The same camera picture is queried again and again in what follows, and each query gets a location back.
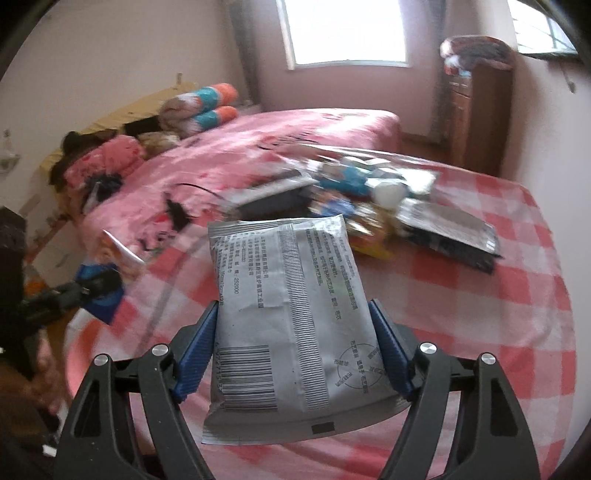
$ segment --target metal screw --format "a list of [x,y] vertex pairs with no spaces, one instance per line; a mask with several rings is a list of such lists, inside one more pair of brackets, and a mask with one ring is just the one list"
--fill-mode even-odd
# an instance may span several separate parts
[[437,352],[437,347],[430,342],[421,343],[421,346],[419,348],[423,353],[426,353],[427,355],[432,355],[435,352]]
[[163,355],[166,355],[167,353],[168,353],[168,346],[163,343],[159,343],[158,345],[154,345],[152,347],[152,355],[163,356]]
[[496,358],[492,353],[483,353],[480,358],[487,365],[494,365],[496,363]]
[[109,361],[109,357],[106,356],[104,353],[97,355],[95,357],[95,365],[97,367],[100,367],[101,365],[104,365],[105,363],[107,363]]

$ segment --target window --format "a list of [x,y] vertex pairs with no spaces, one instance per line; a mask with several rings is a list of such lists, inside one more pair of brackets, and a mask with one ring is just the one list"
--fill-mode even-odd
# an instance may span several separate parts
[[407,61],[398,0],[277,0],[291,69]]
[[576,54],[573,44],[558,23],[523,2],[508,1],[519,53]]

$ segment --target circular diagram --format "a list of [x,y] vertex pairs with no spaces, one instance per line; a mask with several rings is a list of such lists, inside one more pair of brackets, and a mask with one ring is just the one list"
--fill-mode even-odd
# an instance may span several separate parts
[[352,342],[335,363],[339,382],[351,388],[369,388],[385,375],[379,348],[368,343]]

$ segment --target blue gripper pad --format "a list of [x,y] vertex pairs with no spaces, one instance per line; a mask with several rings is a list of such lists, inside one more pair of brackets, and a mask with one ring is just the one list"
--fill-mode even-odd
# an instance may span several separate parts
[[218,302],[212,303],[195,325],[181,328],[170,342],[173,352],[175,349],[184,351],[176,362],[177,384],[172,389],[173,396],[179,402],[185,401],[187,395],[197,391],[213,355],[217,310]]
[[390,384],[406,400],[411,400],[414,391],[414,387],[410,381],[410,363],[412,358],[407,356],[407,353],[405,353],[396,339],[392,328],[379,308],[379,303],[372,300],[368,306],[378,338],[382,361],[384,362],[384,368]]

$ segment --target person's hand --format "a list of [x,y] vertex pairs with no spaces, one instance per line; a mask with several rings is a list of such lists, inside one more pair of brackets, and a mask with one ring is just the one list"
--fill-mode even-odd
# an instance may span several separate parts
[[44,330],[39,332],[35,377],[27,381],[17,371],[3,366],[0,372],[0,392],[30,400],[38,408],[44,408],[53,415],[59,411],[63,399],[63,382]]

